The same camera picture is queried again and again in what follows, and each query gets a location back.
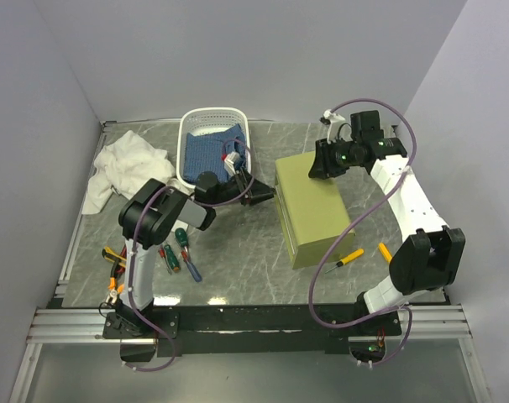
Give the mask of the olive green metal drawer box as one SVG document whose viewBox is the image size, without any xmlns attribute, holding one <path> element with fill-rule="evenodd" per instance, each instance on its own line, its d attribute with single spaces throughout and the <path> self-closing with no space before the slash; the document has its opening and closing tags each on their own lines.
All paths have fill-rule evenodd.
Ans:
<svg viewBox="0 0 509 403">
<path fill-rule="evenodd" d="M 333 179 L 308 177 L 314 153 L 275 162 L 275 204 L 291 267 L 316 266 L 351 223 Z"/>
</svg>

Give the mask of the yellow precision screwdriver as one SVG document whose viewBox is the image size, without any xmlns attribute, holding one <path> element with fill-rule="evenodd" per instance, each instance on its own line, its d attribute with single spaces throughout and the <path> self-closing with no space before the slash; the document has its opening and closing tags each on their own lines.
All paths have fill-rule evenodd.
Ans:
<svg viewBox="0 0 509 403">
<path fill-rule="evenodd" d="M 362 256 L 364 254 L 364 250 L 363 249 L 357 249 L 355 250 L 353 253 L 343 257 L 342 259 L 338 260 L 337 263 L 329 270 L 326 271 L 326 274 L 327 273 L 330 273 L 342 266 L 345 266 L 346 264 L 349 264 L 350 262 L 354 261 L 355 259 L 357 259 L 358 257 Z"/>
</svg>

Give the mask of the yellow short screwdriver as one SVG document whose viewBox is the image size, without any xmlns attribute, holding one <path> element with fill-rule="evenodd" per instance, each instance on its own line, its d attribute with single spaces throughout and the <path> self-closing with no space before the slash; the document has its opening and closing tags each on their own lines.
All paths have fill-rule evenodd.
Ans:
<svg viewBox="0 0 509 403">
<path fill-rule="evenodd" d="M 378 244 L 378 249 L 383 256 L 384 260 L 389 264 L 392 260 L 392 253 L 391 251 L 386 247 L 384 243 Z"/>
</svg>

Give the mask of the white cloth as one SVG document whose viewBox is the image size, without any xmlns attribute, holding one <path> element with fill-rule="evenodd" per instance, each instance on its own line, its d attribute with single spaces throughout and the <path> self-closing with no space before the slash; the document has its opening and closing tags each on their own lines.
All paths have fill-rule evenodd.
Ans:
<svg viewBox="0 0 509 403">
<path fill-rule="evenodd" d="M 179 188 L 176 170 L 168 152 L 150 145 L 129 130 L 106 145 L 93 162 L 94 175 L 88 180 L 82 213 L 98 214 L 114 193 L 129 199 L 150 179 Z"/>
</svg>

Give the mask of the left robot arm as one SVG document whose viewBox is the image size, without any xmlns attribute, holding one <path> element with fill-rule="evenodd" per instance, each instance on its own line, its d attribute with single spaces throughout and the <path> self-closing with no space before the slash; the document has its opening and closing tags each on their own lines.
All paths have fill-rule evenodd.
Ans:
<svg viewBox="0 0 509 403">
<path fill-rule="evenodd" d="M 153 276 L 157 250 L 181 221 L 200 231 L 212 224 L 215 208 L 240 202 L 254 206 L 270 200 L 275 189 L 256 180 L 245 168 L 226 182 L 201 173 L 192 196 L 156 180 L 148 180 L 118 216 L 127 249 L 123 290 L 112 290 L 105 338 L 141 338 L 157 330 L 153 325 Z"/>
</svg>

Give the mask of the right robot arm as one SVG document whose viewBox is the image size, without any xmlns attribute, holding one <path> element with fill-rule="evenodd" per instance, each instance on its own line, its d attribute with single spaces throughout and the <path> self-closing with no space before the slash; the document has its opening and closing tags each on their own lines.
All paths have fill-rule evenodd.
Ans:
<svg viewBox="0 0 509 403">
<path fill-rule="evenodd" d="M 435 211 L 412 171 L 412 156 L 400 139 L 385 136 L 376 110 L 354 113 L 349 119 L 327 110 L 320 120 L 328 134 L 315 143 L 309 178 L 326 180 L 352 167 L 365 169 L 382 190 L 402 236 L 388 276 L 354 304 L 354 327 L 370 335 L 391 308 L 454 283 L 465 235 Z"/>
</svg>

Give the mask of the blue checkered cloth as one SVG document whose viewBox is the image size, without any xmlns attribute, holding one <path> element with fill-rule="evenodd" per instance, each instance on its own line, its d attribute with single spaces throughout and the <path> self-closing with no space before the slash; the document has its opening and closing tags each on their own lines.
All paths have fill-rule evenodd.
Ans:
<svg viewBox="0 0 509 403">
<path fill-rule="evenodd" d="M 184 166 L 181 171 L 182 178 L 195 184 L 197 177 L 206 171 L 213 172 L 219 182 L 227 182 L 230 174 L 226 171 L 223 156 L 237 152 L 239 159 L 234 168 L 244 166 L 246 162 L 245 136 L 239 124 L 216 133 L 204 135 L 186 135 Z"/>
</svg>

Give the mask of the white plastic perforated basket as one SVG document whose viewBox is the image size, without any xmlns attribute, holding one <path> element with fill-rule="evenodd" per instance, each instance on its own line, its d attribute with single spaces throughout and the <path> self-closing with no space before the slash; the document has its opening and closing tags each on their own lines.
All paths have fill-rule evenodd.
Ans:
<svg viewBox="0 0 509 403">
<path fill-rule="evenodd" d="M 233 107 L 203 107 L 187 112 L 180 121 L 176 147 L 176 177 L 190 191 L 195 188 L 184 176 L 186 163 L 187 135 L 204 136 L 221 133 L 238 124 L 244 135 L 242 141 L 250 148 L 249 123 L 246 115 Z"/>
</svg>

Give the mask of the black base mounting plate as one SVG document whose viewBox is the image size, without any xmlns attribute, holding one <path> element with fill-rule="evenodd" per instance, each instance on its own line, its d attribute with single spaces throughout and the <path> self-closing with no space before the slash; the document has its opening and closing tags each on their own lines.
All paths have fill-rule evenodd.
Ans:
<svg viewBox="0 0 509 403">
<path fill-rule="evenodd" d="M 399 336 L 399 317 L 388 313 L 354 327 L 329 329 L 315 322 L 306 305 L 154 306 L 146 310 L 159 334 L 123 308 L 105 319 L 102 336 L 118 340 L 123 359 L 205 353 L 321 351 L 347 354 L 353 337 Z"/>
</svg>

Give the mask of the blue red handled screwdriver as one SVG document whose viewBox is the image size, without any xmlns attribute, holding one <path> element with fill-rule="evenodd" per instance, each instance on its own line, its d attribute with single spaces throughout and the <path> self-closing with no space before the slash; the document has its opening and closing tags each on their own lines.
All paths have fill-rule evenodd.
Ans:
<svg viewBox="0 0 509 403">
<path fill-rule="evenodd" d="M 197 282 L 202 282 L 202 276 L 200 275 L 197 267 L 193 264 L 189 253 L 186 250 L 181 251 L 181 256 L 184 260 L 184 263 L 186 264 L 186 267 L 188 268 L 192 278 Z"/>
</svg>

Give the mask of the orange handled pliers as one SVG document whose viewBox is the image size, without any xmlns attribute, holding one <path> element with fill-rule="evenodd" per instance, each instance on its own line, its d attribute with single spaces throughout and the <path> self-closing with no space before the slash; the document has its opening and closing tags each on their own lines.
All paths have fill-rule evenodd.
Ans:
<svg viewBox="0 0 509 403">
<path fill-rule="evenodd" d="M 118 303 L 119 296 L 123 291 L 123 284 L 120 279 L 125 272 L 125 260 L 115 259 L 109 275 L 108 295 L 105 299 L 105 304 L 108 307 L 115 307 Z"/>
</svg>

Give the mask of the aluminium frame rail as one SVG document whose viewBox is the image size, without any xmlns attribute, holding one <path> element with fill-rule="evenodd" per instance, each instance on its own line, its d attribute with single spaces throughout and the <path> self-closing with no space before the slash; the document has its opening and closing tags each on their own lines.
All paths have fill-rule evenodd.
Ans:
<svg viewBox="0 0 509 403">
<path fill-rule="evenodd" d="M 461 306 L 411 307 L 411 340 L 471 338 Z M 120 343 L 103 337 L 106 319 L 96 309 L 39 309 L 34 314 L 26 343 L 90 344 Z"/>
</svg>

